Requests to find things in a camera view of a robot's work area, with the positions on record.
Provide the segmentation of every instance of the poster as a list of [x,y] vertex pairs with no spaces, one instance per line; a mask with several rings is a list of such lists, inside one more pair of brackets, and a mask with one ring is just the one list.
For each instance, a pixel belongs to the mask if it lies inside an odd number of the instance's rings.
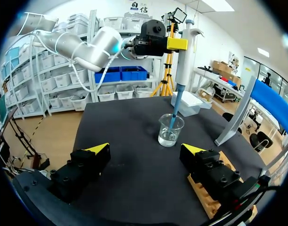
[[149,0],[126,0],[130,13],[151,14],[152,2]]
[[229,66],[232,68],[232,74],[237,74],[239,59],[232,52],[229,52]]

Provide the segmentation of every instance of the wooden block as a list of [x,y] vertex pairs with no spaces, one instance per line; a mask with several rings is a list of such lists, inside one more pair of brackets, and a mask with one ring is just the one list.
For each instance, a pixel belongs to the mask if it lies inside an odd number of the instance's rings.
[[[227,165],[231,170],[235,171],[235,167],[232,165],[232,163],[229,161],[229,159],[225,156],[223,152],[220,153],[220,160],[224,161],[224,164]],[[202,207],[204,208],[206,214],[208,215],[209,219],[212,219],[214,215],[217,213],[219,207],[221,204],[218,201],[214,201],[211,196],[207,193],[206,189],[203,187],[201,183],[195,183],[193,179],[191,178],[191,175],[189,175],[188,180],[195,191],[197,197],[199,198]],[[251,222],[254,217],[257,215],[257,207],[253,206],[253,214],[251,218],[249,219],[249,222]]]

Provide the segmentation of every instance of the pipette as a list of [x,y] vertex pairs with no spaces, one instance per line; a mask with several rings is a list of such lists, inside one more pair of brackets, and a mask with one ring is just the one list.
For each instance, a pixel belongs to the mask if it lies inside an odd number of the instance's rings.
[[175,104],[175,107],[173,110],[169,129],[173,128],[174,122],[176,121],[176,115],[177,115],[178,108],[179,108],[180,103],[181,103],[181,99],[182,99],[183,91],[185,90],[185,86],[177,84],[176,89],[177,89],[176,104]]
[[183,30],[182,32],[182,39],[188,40],[187,50],[180,50],[178,55],[178,64],[176,70],[177,96],[169,129],[172,129],[174,126],[178,108],[181,103],[183,91],[185,90],[185,86],[190,81],[190,76],[194,67],[193,63],[194,63],[195,37],[196,35],[201,34],[201,31],[199,29],[192,29],[193,25],[194,25],[193,20],[186,20],[187,29]]

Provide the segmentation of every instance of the sign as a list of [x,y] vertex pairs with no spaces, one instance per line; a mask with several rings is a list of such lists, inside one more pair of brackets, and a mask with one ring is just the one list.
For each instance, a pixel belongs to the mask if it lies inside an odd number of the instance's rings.
[[133,13],[148,14],[150,12],[150,5],[147,0],[128,0],[129,10]]

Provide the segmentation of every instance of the ceiling light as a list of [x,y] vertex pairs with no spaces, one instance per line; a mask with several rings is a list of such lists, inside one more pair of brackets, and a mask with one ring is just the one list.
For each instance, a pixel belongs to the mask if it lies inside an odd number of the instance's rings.
[[285,48],[288,48],[288,34],[282,35],[282,44]]
[[266,57],[270,57],[270,53],[261,49],[261,48],[257,48],[258,49],[258,52]]
[[226,0],[203,0],[216,12],[234,12],[235,10],[226,2]]

